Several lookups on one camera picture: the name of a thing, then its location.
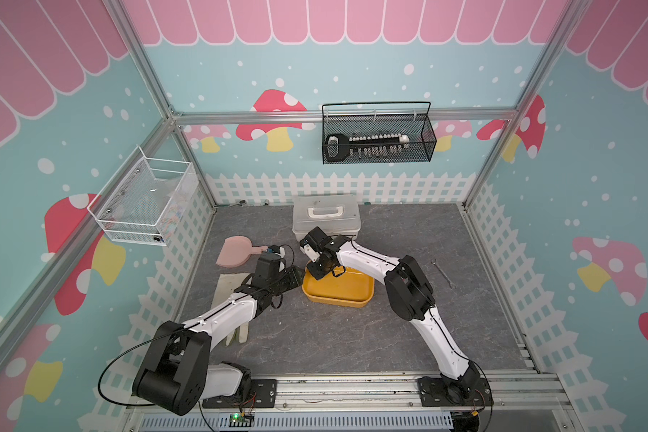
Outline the yellow plastic storage box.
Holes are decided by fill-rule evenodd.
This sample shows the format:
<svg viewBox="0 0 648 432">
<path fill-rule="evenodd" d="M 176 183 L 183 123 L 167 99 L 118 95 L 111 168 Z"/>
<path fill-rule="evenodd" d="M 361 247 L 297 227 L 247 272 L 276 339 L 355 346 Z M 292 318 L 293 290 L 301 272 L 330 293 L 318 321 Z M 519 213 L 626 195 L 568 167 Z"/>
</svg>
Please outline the yellow plastic storage box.
<svg viewBox="0 0 648 432">
<path fill-rule="evenodd" d="M 375 280 L 353 268 L 316 280 L 306 271 L 302 291 L 310 301 L 327 305 L 363 308 L 374 296 Z"/>
</svg>

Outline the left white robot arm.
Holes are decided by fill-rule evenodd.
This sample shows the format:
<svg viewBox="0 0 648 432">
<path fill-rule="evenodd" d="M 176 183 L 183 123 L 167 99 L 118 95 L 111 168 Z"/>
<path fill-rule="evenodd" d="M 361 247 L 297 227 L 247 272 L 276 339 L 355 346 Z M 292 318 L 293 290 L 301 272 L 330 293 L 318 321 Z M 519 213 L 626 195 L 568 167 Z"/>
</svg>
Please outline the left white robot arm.
<svg viewBox="0 0 648 432">
<path fill-rule="evenodd" d="M 251 372 L 224 362 L 212 365 L 211 353 L 234 330 L 269 308 L 275 300 L 302 286 L 305 271 L 288 266 L 277 252 L 266 251 L 255 271 L 210 311 L 183 323 L 166 321 L 149 342 L 131 393 L 178 416 L 208 399 L 243 407 L 254 398 Z"/>
</svg>

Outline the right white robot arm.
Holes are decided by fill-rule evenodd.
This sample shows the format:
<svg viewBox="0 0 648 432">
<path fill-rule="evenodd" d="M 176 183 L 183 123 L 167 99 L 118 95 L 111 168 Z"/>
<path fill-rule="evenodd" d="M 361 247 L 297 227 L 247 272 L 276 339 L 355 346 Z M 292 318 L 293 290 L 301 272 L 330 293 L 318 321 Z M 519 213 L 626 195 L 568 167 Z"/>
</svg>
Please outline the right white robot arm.
<svg viewBox="0 0 648 432">
<path fill-rule="evenodd" d="M 308 271 L 317 280 L 327 275 L 338 277 L 339 268 L 352 268 L 385 286 L 393 312 L 410 322 L 434 356 L 440 372 L 437 381 L 450 401 L 467 402 L 478 395 L 488 399 L 491 391 L 482 390 L 489 384 L 482 367 L 466 356 L 451 336 L 439 315 L 432 285 L 414 257 L 389 257 L 350 237 L 331 237 L 319 227 L 306 234 L 299 246 L 309 257 Z"/>
</svg>

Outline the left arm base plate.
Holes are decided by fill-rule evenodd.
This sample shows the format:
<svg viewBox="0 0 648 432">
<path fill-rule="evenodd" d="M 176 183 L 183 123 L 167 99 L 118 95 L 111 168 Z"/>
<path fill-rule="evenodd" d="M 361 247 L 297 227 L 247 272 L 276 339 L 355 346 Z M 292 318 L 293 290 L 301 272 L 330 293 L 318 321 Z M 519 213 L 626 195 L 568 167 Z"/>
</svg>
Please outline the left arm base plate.
<svg viewBox="0 0 648 432">
<path fill-rule="evenodd" d="M 275 379 L 249 380 L 241 383 L 234 394 L 203 399 L 201 405 L 203 409 L 273 409 L 277 385 Z"/>
</svg>

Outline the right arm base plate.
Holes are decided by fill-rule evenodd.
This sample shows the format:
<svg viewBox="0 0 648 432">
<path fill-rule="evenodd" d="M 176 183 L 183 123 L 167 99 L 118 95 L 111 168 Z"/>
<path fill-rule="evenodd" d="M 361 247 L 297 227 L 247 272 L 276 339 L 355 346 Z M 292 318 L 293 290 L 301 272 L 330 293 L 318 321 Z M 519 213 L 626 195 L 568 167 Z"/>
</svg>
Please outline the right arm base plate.
<svg viewBox="0 0 648 432">
<path fill-rule="evenodd" d="M 483 378 L 473 383 L 444 376 L 416 380 L 423 407 L 468 407 L 483 410 L 493 405 L 492 391 Z"/>
</svg>

